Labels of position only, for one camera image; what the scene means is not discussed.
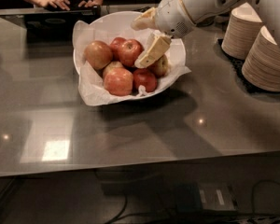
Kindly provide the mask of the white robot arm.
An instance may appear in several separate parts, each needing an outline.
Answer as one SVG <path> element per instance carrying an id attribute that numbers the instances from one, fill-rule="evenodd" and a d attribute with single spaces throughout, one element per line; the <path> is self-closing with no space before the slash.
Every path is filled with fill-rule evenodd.
<path id="1" fill-rule="evenodd" d="M 280 0 L 161 0 L 157 7 L 134 19 L 131 27 L 155 29 L 181 38 L 198 23 L 244 3 L 254 8 L 280 48 Z"/>

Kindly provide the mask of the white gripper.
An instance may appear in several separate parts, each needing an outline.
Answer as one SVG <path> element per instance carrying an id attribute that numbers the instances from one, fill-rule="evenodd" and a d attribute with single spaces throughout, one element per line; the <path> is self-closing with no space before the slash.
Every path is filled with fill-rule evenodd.
<path id="1" fill-rule="evenodd" d="M 151 7 L 135 18 L 131 27 L 136 31 L 158 28 L 171 37 L 181 38 L 193 30 L 194 24 L 182 0 L 161 0 L 157 9 Z M 170 48 L 171 38 L 167 35 L 151 33 L 134 66 L 147 68 L 154 64 Z"/>

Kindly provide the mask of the person's right hand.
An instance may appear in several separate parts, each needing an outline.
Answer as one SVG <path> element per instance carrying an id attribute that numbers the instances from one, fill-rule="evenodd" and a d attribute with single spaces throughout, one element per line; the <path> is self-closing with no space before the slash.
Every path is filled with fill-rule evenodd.
<path id="1" fill-rule="evenodd" d="M 61 10 L 69 10 L 69 0 L 40 0 L 38 3 L 41 7 L 60 8 Z"/>

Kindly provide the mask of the person's left hand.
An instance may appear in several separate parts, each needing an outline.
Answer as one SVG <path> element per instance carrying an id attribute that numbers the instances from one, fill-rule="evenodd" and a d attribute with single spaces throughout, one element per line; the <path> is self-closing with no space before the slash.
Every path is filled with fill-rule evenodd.
<path id="1" fill-rule="evenodd" d="M 99 6 L 100 3 L 96 2 L 96 1 L 92 1 L 92 0 L 88 0 L 88 1 L 81 1 L 78 4 L 78 7 L 94 7 L 94 6 Z"/>

